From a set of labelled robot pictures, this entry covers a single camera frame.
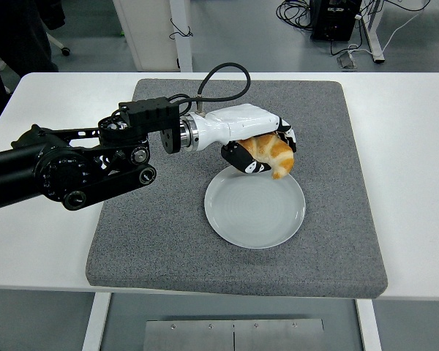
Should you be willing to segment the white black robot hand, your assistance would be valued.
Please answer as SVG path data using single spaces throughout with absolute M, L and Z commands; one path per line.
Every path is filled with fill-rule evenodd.
M 222 157 L 237 170 L 252 174 L 271 171 L 273 179 L 287 176 L 294 166 L 296 136 L 292 126 L 260 107 L 243 104 L 184 118 L 189 151 L 212 143 L 222 145 Z

